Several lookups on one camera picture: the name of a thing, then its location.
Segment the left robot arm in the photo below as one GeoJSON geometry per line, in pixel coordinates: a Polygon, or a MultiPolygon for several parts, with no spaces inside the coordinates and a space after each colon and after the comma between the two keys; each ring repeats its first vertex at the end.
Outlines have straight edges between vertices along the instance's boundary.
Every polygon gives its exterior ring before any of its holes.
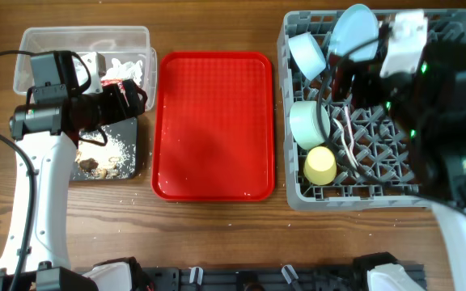
{"type": "Polygon", "coordinates": [[[17,177],[11,226],[0,258],[0,290],[152,290],[134,257],[74,272],[66,245],[71,170],[81,132],[140,116],[148,94],[134,80],[102,86],[78,82],[72,51],[29,53],[34,84],[10,118],[17,177]]]}

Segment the mint green bowl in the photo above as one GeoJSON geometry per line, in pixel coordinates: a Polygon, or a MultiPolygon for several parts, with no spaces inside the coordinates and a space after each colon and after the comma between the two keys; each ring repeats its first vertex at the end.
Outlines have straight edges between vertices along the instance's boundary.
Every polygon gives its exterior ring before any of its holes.
{"type": "Polygon", "coordinates": [[[290,129],[297,144],[310,150],[325,143],[320,126],[326,136],[330,134],[330,119],[324,106],[320,108],[321,122],[318,121],[316,101],[297,101],[290,109],[290,129]]]}

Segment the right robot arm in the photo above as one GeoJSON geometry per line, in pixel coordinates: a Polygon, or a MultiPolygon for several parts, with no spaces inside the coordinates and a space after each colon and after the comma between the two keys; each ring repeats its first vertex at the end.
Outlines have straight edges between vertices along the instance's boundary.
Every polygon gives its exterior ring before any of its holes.
{"type": "Polygon", "coordinates": [[[466,44],[386,39],[380,60],[335,56],[333,93],[358,108],[382,105],[408,135],[411,167],[432,204],[455,288],[466,290],[466,44]]]}

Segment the red strawberry cake wrapper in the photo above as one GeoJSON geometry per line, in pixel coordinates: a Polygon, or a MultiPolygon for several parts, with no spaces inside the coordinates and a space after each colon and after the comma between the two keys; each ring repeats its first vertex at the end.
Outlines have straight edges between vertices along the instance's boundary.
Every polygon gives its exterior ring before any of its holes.
{"type": "Polygon", "coordinates": [[[120,79],[103,80],[100,82],[103,93],[113,100],[114,103],[120,104],[127,108],[129,102],[126,98],[126,91],[120,79]]]}

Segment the white plastic fork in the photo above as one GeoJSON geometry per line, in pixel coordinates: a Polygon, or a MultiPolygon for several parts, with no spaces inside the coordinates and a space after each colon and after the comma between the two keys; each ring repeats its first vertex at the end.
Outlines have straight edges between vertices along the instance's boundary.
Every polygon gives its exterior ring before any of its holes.
{"type": "Polygon", "coordinates": [[[346,127],[348,129],[349,133],[349,152],[351,155],[351,161],[355,164],[355,166],[358,165],[358,160],[356,159],[356,156],[354,154],[354,146],[355,146],[355,140],[354,140],[354,132],[352,129],[352,124],[351,124],[351,118],[350,118],[350,109],[348,106],[343,107],[343,112],[344,112],[344,117],[345,117],[345,122],[346,122],[346,127]]]}

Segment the yellow plastic cup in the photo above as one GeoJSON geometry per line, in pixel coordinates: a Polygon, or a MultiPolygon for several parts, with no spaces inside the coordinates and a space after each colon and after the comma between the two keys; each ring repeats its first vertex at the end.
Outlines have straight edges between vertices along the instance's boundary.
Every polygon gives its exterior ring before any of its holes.
{"type": "Polygon", "coordinates": [[[337,163],[333,152],[324,146],[311,149],[307,154],[303,173],[307,180],[315,185],[331,183],[337,175],[337,163]]]}

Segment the light blue plate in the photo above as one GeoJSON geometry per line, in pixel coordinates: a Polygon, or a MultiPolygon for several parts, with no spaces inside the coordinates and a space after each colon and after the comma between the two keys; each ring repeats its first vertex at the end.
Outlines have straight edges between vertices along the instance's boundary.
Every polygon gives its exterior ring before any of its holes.
{"type": "Polygon", "coordinates": [[[338,19],[328,44],[328,55],[342,57],[351,49],[379,36],[375,14],[363,4],[348,8],[338,19]]]}

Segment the light blue bowl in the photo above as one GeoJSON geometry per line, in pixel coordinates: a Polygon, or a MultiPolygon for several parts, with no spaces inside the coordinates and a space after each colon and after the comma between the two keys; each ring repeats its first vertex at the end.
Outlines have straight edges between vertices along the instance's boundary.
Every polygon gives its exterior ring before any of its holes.
{"type": "Polygon", "coordinates": [[[326,69],[324,54],[310,32],[289,39],[291,56],[306,79],[312,81],[326,69]]]}

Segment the white tissue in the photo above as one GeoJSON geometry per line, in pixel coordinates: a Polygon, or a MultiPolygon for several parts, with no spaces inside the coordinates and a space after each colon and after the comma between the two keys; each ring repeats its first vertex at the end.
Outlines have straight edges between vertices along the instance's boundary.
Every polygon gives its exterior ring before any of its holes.
{"type": "Polygon", "coordinates": [[[107,70],[102,80],[126,80],[132,79],[137,85],[141,84],[143,78],[143,61],[127,61],[122,63],[119,59],[111,60],[112,67],[107,70]]]}

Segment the white plastic spoon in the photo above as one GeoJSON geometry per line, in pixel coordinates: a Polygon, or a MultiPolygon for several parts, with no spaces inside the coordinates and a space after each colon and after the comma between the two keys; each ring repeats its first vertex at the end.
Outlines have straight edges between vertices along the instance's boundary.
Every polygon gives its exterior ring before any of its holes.
{"type": "Polygon", "coordinates": [[[337,119],[334,119],[333,122],[337,126],[337,128],[341,130],[341,144],[349,160],[349,164],[355,169],[354,175],[356,178],[358,178],[359,177],[359,173],[358,173],[359,164],[355,166],[355,164],[351,161],[351,155],[350,155],[350,149],[349,149],[350,144],[347,144],[345,140],[345,126],[337,119]]]}

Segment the rice and food scraps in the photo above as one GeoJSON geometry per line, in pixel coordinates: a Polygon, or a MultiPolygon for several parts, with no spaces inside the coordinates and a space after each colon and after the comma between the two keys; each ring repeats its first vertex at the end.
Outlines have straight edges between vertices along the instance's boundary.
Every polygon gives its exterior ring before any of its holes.
{"type": "Polygon", "coordinates": [[[80,141],[72,180],[128,179],[136,171],[136,145],[111,135],[105,146],[80,141]]]}

